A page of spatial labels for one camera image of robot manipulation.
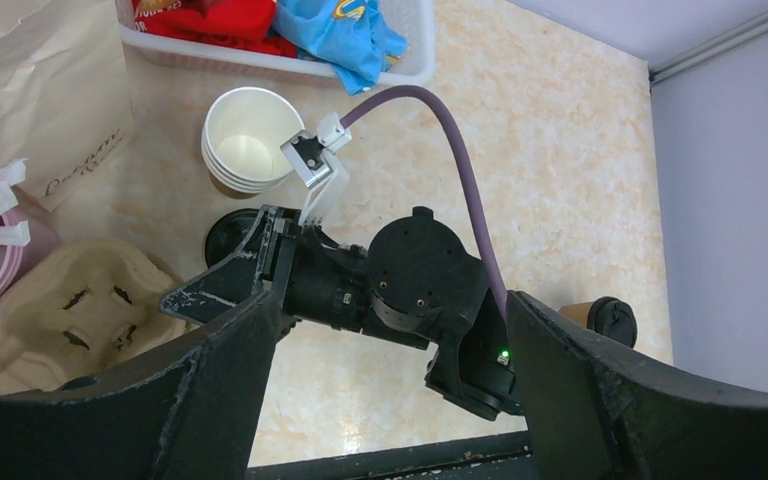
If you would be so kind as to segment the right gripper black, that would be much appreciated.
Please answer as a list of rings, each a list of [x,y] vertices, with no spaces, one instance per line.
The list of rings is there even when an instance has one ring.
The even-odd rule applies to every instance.
[[[320,227],[292,224],[292,211],[264,205],[237,248],[203,273],[161,296],[161,313],[204,325],[270,291],[283,332],[310,321],[360,332],[369,313],[367,251],[339,244]]]

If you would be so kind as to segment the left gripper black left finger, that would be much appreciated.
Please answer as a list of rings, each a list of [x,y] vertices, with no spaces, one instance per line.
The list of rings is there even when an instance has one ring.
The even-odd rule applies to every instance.
[[[0,479],[241,479],[279,319],[262,293],[62,389],[0,396]]]

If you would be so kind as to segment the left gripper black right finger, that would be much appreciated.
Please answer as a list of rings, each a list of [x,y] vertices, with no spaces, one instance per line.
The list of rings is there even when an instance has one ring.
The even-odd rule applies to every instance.
[[[543,479],[768,479],[768,393],[707,379],[510,292],[507,330]]]

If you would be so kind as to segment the black cup lid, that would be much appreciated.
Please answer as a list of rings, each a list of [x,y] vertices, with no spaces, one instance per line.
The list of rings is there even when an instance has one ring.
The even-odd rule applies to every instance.
[[[634,311],[628,303],[616,297],[603,296],[591,304],[587,327],[626,347],[636,345],[638,326]]]

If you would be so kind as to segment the brown paper coffee cup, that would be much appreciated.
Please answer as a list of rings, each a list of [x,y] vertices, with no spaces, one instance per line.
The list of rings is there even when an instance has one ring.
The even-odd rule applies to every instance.
[[[593,305],[594,301],[569,304],[562,306],[559,309],[559,313],[580,325],[582,328],[592,330],[591,310],[593,309]]]

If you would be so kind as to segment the beige paper bag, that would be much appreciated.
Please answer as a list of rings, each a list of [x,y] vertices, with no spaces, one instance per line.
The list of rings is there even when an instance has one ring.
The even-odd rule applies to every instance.
[[[56,208],[133,129],[114,2],[0,1],[0,167],[26,159],[26,195]]]

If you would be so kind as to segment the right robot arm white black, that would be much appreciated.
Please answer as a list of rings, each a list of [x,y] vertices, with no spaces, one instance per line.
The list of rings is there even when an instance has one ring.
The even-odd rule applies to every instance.
[[[426,207],[385,225],[368,246],[341,244],[297,209],[232,211],[209,230],[206,270],[160,300],[203,325],[271,292],[287,335],[319,323],[436,352],[425,385],[483,419],[523,414],[505,322],[482,261]]]

